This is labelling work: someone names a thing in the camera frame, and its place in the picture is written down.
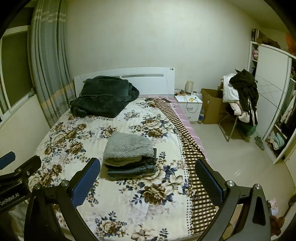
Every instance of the box on shelf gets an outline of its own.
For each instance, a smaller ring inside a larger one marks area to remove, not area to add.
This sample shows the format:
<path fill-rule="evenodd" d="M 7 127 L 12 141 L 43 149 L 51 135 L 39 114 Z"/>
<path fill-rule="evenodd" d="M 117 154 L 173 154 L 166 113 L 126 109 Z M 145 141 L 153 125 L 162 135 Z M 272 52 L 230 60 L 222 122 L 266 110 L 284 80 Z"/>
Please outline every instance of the box on shelf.
<path fill-rule="evenodd" d="M 218 124 L 225 116 L 227 103 L 223 103 L 223 91 L 202 89 L 202 108 L 205 109 L 203 124 Z"/>
<path fill-rule="evenodd" d="M 265 34 L 262 33 L 259 29 L 252 29 L 252 33 L 251 33 L 251 40 L 254 42 L 257 42 L 258 38 L 263 38 L 265 37 Z"/>

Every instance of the cable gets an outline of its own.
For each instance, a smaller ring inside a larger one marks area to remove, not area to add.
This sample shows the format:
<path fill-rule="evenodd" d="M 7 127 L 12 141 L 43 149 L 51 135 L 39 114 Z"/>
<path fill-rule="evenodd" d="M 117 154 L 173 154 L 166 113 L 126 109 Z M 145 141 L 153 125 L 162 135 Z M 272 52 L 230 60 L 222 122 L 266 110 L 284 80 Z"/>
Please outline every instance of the cable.
<path fill-rule="evenodd" d="M 183 93 L 184 93 L 184 90 L 183 90 L 183 89 L 175 89 L 175 90 L 179 90 L 179 93 L 180 93 L 180 94 L 183 94 Z"/>
<path fill-rule="evenodd" d="M 190 111 L 188 110 L 188 100 L 187 100 L 187 98 L 186 98 L 186 95 L 185 95 L 185 99 L 186 99 L 186 101 L 187 101 L 187 104 L 186 104 L 186 110 L 187 110 L 189 113 L 191 113 L 191 114 L 194 114 L 195 112 L 197 112 L 197 110 L 198 110 L 198 109 L 199 109 L 199 107 L 200 107 L 200 104 L 199 104 L 199 102 L 198 102 L 196 99 L 193 99 L 193 100 L 196 100 L 196 102 L 197 102 L 198 106 L 197 106 L 197 109 L 196 109 L 196 111 L 194 111 L 194 112 L 190 112 Z"/>

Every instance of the wardrobe shelf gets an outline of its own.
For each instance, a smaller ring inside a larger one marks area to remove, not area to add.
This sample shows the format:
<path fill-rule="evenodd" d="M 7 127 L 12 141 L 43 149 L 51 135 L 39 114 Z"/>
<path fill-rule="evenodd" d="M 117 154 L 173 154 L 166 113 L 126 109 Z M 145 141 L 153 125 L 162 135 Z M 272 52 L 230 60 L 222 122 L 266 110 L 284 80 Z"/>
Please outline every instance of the wardrobe shelf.
<path fill-rule="evenodd" d="M 287 139 L 286 135 L 284 133 L 282 133 L 281 129 L 277 125 L 274 125 L 274 126 L 279 130 L 279 132 L 283 135 L 283 137 L 285 139 Z"/>

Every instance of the floral bedspread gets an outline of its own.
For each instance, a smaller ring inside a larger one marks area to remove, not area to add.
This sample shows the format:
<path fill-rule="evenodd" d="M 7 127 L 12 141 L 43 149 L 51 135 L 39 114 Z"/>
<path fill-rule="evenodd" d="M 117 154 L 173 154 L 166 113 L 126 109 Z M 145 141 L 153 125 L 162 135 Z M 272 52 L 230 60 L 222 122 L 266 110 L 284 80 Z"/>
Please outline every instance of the floral bedspread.
<path fill-rule="evenodd" d="M 157 172 L 151 177 L 110 181 L 102 161 L 114 131 L 150 138 L 157 148 Z M 52 127 L 36 155 L 42 166 L 29 186 L 58 185 L 70 180 L 92 157 L 101 162 L 100 174 L 84 204 L 77 207 L 98 239 L 161 241 L 191 236 L 188 203 L 196 199 L 188 179 L 178 130 L 153 99 L 136 99 L 114 119 L 80 118 L 66 112 Z M 61 226 L 66 227 L 56 205 Z"/>

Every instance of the plastic bottle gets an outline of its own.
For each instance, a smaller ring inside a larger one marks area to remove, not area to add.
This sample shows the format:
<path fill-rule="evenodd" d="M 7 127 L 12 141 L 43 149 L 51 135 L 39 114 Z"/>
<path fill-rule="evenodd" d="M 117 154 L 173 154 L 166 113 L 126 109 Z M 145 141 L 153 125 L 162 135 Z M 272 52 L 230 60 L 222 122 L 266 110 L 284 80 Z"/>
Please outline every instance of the plastic bottle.
<path fill-rule="evenodd" d="M 202 124 L 202 120 L 205 116 L 204 112 L 205 112 L 205 109 L 200 110 L 200 116 L 198 117 L 198 121 L 197 121 L 199 124 Z"/>
<path fill-rule="evenodd" d="M 200 91 L 198 91 L 198 92 L 196 93 L 196 96 L 202 101 L 202 94 L 201 94 Z"/>

